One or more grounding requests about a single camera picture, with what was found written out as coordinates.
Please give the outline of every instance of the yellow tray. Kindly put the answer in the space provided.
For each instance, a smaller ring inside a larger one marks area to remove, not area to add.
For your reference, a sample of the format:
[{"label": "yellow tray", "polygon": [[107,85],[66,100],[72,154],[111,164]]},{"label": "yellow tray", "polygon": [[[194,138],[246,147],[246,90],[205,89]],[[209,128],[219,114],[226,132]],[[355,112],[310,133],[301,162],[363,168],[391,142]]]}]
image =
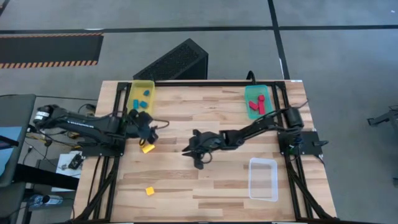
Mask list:
[{"label": "yellow tray", "polygon": [[[144,96],[144,92],[149,90],[149,96]],[[127,110],[130,112],[133,109],[134,100],[145,101],[148,104],[147,108],[138,107],[138,112],[145,111],[152,115],[153,101],[155,99],[155,83],[150,80],[134,80],[131,85],[129,99],[127,101]]]}]

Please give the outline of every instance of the blue block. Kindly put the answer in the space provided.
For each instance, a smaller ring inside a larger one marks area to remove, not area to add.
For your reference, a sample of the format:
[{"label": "blue block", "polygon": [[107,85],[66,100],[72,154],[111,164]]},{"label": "blue block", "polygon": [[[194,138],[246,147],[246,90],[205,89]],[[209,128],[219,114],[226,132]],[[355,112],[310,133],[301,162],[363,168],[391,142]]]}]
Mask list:
[{"label": "blue block", "polygon": [[145,101],[141,101],[141,103],[139,103],[139,106],[142,107],[142,108],[147,108],[148,104]]},{"label": "blue block", "polygon": [[133,102],[132,102],[132,108],[134,109],[134,110],[138,110],[138,100],[133,100]]}]

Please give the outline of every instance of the yellow block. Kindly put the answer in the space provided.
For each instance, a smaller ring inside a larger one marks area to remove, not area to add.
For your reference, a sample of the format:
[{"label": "yellow block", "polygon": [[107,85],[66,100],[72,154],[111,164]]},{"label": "yellow block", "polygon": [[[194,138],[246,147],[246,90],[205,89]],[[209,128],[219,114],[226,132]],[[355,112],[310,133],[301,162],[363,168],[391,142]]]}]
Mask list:
[{"label": "yellow block", "polygon": [[154,190],[153,187],[148,187],[145,190],[147,191],[147,195],[148,196],[151,196],[151,195],[153,195],[155,193],[155,190]]},{"label": "yellow block", "polygon": [[142,148],[142,151],[143,151],[144,153],[148,153],[149,151],[153,150],[154,148],[155,148],[154,145],[149,144],[149,145],[143,147],[143,148]]}]

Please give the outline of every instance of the desk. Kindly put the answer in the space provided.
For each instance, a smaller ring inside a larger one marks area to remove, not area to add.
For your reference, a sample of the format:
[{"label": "desk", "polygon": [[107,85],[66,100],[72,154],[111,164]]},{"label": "desk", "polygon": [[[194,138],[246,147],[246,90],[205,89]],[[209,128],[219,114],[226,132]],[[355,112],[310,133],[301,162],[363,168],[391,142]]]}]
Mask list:
[{"label": "desk", "polygon": [[[307,97],[302,82],[286,81],[285,84],[291,105],[298,106],[305,102]],[[103,82],[97,116],[112,112],[116,86],[116,81]],[[305,129],[312,129],[308,105],[300,111]],[[156,148],[148,154],[140,150],[137,139],[127,141],[119,165],[112,222],[295,220],[285,162],[279,154],[276,132],[266,132],[250,139],[235,151],[214,152],[213,161],[206,164],[203,170],[194,168],[192,158],[181,156],[181,150],[187,146],[193,129],[217,133],[223,129],[241,129],[252,123],[246,114],[243,86],[156,87],[153,117],[169,120],[170,126],[157,132],[159,140]],[[277,161],[277,202],[249,199],[248,164],[252,157]],[[84,161],[76,192],[76,214],[86,206],[96,160],[93,157]],[[309,191],[326,212],[335,216],[322,163],[314,156],[302,156],[302,160]],[[98,187],[101,163],[98,169],[93,192]],[[145,193],[145,188],[149,186],[155,188],[155,194],[150,197]],[[105,193],[103,197],[100,217],[104,215],[107,195]],[[298,198],[304,217],[305,209],[299,190]]]}]

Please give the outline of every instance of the table leg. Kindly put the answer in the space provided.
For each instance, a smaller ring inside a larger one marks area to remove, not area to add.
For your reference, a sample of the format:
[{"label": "table leg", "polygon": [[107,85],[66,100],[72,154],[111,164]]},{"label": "table leg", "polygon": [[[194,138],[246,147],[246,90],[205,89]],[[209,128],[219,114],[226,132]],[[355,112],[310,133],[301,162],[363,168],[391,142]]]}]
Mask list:
[{"label": "table leg", "polygon": [[63,174],[56,174],[27,165],[17,164],[15,182],[27,182],[32,184],[44,184],[52,187],[76,190],[79,179]]}]

